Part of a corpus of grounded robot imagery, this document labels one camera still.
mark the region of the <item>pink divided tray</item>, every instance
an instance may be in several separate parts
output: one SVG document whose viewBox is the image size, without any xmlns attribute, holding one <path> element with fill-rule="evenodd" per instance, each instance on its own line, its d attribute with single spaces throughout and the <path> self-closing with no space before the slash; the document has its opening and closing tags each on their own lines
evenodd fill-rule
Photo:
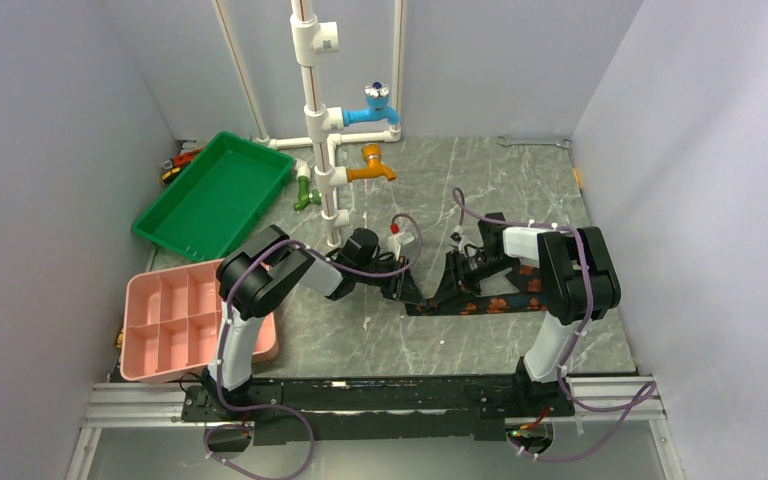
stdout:
<svg viewBox="0 0 768 480">
<path fill-rule="evenodd" d="M 201 371 L 216 353 L 222 299 L 216 269 L 221 260 L 135 276 L 125 297 L 122 376 L 162 383 Z M 275 318 L 260 328 L 252 362 L 278 353 Z"/>
</svg>

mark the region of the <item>metal frame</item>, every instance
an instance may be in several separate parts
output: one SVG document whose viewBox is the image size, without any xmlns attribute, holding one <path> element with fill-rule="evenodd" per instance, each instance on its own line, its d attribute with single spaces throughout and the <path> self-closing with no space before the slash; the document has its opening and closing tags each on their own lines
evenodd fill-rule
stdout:
<svg viewBox="0 0 768 480">
<path fill-rule="evenodd" d="M 583 402 L 593 406 L 607 407 L 628 403 L 640 387 L 651 380 L 651 377 L 569 377 L 568 380 L 573 393 Z M 81 433 L 66 479 L 85 480 L 87 478 L 99 437 L 105 428 L 205 428 L 218 424 L 182 422 L 180 415 L 184 400 L 184 393 L 176 384 L 95 384 L 81 422 Z M 425 412 L 423 409 L 410 411 Z M 340 410 L 332 413 L 352 414 L 358 411 Z M 428 410 L 426 413 L 439 413 L 439 410 Z M 574 416 L 553 417 L 552 421 L 576 422 L 581 432 L 584 423 L 616 421 L 618 417 L 619 414 L 616 412 L 593 413 L 576 407 Z M 505 423 L 513 425 L 532 420 L 532 418 L 510 417 L 505 419 Z M 635 407 L 626 421 L 648 422 L 664 476 L 667 480 L 684 480 L 684 469 L 675 449 L 675 442 L 667 424 L 667 416 L 660 396 L 656 394 Z"/>
</svg>

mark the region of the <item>gray marble floor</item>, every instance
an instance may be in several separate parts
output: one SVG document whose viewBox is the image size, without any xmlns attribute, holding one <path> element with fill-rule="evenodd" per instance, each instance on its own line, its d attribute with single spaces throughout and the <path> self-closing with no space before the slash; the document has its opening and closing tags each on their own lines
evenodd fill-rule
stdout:
<svg viewBox="0 0 768 480">
<path fill-rule="evenodd" d="M 312 164 L 309 148 L 285 152 Z M 440 280 L 448 236 L 458 221 L 452 187 L 461 187 L 467 204 L 482 213 L 501 211 L 509 220 L 589 223 L 567 152 L 557 147 L 500 147 L 489 138 L 411 138 L 384 145 L 382 156 L 399 178 L 358 181 L 339 190 L 339 206 L 352 216 L 344 237 L 367 226 L 383 243 L 394 213 L 413 215 L 423 235 L 413 274 L 426 296 L 433 295 Z M 337 164 L 362 167 L 360 146 L 340 147 Z M 261 225 L 275 223 L 294 238 L 328 250 L 318 208 L 296 213 L 296 195 L 293 182 Z M 480 240 L 475 221 L 467 218 L 465 225 L 467 237 Z M 161 250 L 153 268 L 182 263 L 186 260 Z M 483 284 L 485 293 L 509 289 L 501 280 Z M 378 289 L 359 285 L 340 302 L 296 288 L 276 318 L 280 353 L 256 365 L 257 374 L 445 375 L 513 372 L 518 357 L 534 342 L 543 313 L 407 317 L 400 304 L 384 300 Z M 571 365 L 578 372 L 634 369 L 615 311 L 591 325 Z"/>
</svg>

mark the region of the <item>faucet handle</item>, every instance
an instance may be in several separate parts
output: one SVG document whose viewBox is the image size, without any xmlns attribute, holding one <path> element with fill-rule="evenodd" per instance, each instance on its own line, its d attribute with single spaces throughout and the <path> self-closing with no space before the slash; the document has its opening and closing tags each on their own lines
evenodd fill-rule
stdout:
<svg viewBox="0 0 768 480">
<path fill-rule="evenodd" d="M 381 163 L 381 145 L 377 143 L 367 143 L 360 148 L 360 155 L 367 165 L 369 165 L 370 162 Z"/>
<path fill-rule="evenodd" d="M 387 102 L 387 98 L 390 96 L 390 87 L 387 86 L 386 83 L 378 81 L 369 82 L 363 89 L 363 93 L 366 94 L 367 101 L 376 99 L 378 101 Z"/>
</svg>

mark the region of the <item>orange faucet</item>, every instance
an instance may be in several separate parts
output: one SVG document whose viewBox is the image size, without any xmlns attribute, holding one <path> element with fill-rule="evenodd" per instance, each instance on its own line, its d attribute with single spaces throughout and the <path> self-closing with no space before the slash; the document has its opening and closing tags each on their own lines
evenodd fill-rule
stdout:
<svg viewBox="0 0 768 480">
<path fill-rule="evenodd" d="M 381 145 L 370 143 L 360 149 L 363 160 L 366 162 L 366 168 L 355 170 L 346 170 L 346 177 L 350 182 L 362 178 L 384 177 L 388 182 L 396 179 L 396 172 L 392 168 L 381 163 Z"/>
</svg>

